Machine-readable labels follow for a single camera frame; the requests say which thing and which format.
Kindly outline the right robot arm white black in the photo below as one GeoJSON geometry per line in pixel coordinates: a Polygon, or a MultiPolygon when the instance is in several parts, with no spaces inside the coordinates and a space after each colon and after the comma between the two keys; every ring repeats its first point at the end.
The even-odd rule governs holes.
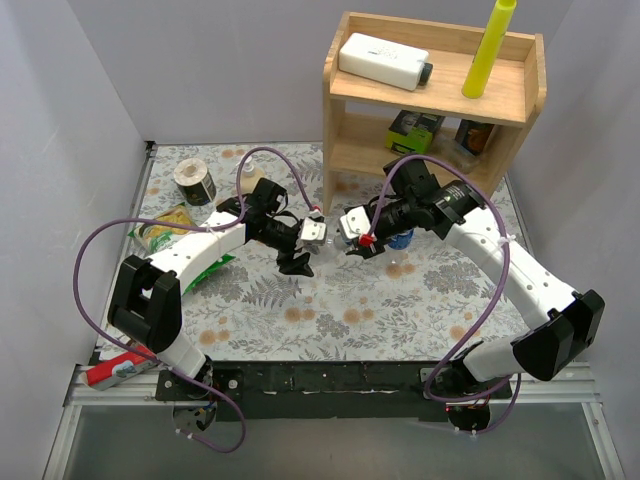
{"type": "Polygon", "coordinates": [[[480,342],[457,355],[442,374],[464,397],[475,397],[498,378],[527,373],[549,381],[592,345],[605,308],[594,290],[579,292],[559,280],[516,241],[485,194],[458,178],[445,186],[409,155],[387,164],[377,202],[350,208],[339,231],[350,254],[371,258],[393,237],[413,229],[432,232],[468,257],[506,296],[527,331],[480,342]],[[393,192],[392,200],[385,193],[393,192]]]}

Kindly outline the blue label water bottle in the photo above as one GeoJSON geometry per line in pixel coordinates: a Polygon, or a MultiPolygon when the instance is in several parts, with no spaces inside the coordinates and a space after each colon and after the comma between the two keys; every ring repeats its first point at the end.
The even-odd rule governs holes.
{"type": "Polygon", "coordinates": [[[409,247],[414,236],[414,230],[410,229],[391,237],[388,246],[396,251],[405,250],[409,247]]]}

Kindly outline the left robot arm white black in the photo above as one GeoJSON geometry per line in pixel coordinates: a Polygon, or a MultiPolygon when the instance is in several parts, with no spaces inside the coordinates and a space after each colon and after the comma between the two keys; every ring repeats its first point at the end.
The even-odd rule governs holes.
{"type": "Polygon", "coordinates": [[[208,357],[183,331],[182,295],[215,262],[257,241],[277,251],[279,272],[311,277],[310,255],[304,244],[325,239],[319,209],[292,225],[280,221],[280,201],[287,191],[261,179],[254,190],[220,203],[202,232],[184,236],[172,246],[139,258],[131,255],[120,266],[108,311],[109,324],[146,347],[156,358],[180,371],[178,387],[193,400],[205,398],[213,386],[206,370],[208,357]]]}

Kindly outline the clear plastic bottle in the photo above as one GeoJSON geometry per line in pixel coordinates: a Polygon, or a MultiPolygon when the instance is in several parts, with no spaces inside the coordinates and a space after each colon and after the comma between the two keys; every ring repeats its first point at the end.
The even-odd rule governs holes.
{"type": "Polygon", "coordinates": [[[350,249],[350,244],[344,240],[340,234],[336,234],[326,240],[326,243],[320,247],[318,260],[322,264],[328,264],[335,261],[340,255],[343,255],[350,249]]]}

